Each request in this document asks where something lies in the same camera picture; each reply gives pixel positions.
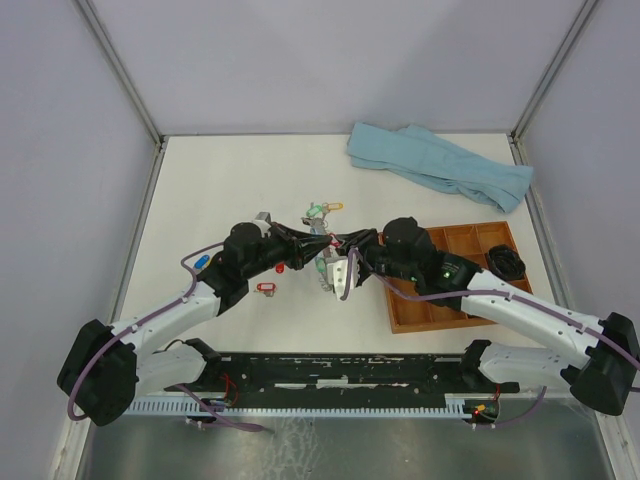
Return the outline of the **large keyring holder blue handle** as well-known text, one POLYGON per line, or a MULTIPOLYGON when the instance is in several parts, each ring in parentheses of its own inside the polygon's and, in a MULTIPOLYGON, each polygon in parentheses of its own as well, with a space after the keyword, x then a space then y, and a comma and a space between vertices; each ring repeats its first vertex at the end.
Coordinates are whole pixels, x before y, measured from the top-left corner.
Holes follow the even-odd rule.
POLYGON ((310 227, 310 232, 313 234, 318 234, 318 235, 329 235, 331 237, 331 245, 329 248, 327 248, 326 250, 324 250, 321 254, 319 254, 317 257, 322 257, 325 261, 325 265, 326 265, 326 272, 324 274, 320 274, 320 284, 322 289, 325 292, 331 292, 334 293, 335 292, 335 287, 334 287, 334 273, 336 272, 336 267, 335 264, 337 262, 343 262, 346 257, 344 255, 338 255, 335 251, 335 247, 338 246, 338 242, 334 239, 334 233, 333 232, 329 232, 328 229, 323 229, 323 228, 313 228, 310 227))

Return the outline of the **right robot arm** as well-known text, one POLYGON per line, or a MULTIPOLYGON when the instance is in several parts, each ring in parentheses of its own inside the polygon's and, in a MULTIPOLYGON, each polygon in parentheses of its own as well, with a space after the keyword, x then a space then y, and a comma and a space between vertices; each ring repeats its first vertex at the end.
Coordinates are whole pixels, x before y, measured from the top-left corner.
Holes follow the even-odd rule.
POLYGON ((491 383, 565 389, 597 412, 623 413, 639 371, 639 341, 627 317, 600 318, 541 300, 471 260, 437 249, 412 217, 394 219, 382 231, 341 234, 336 241, 347 261, 337 281, 343 299, 369 277, 385 285, 407 281, 415 291, 412 302, 482 317, 536 342, 473 342, 458 368, 467 389, 481 391, 491 383))

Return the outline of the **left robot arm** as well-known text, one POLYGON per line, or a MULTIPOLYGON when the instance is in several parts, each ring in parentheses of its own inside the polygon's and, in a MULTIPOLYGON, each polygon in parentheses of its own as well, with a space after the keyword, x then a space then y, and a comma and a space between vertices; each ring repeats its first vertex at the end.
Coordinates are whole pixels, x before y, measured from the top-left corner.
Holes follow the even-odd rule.
POLYGON ((177 297, 156 310, 106 325, 98 319, 78 331, 57 377, 67 395, 67 416, 107 425, 147 392, 193 383, 209 390, 221 378, 220 364, 184 345, 175 354, 162 345, 234 307, 250 279, 279 264, 303 269, 329 247, 328 235, 296 231, 276 222, 235 225, 201 271, 177 297))

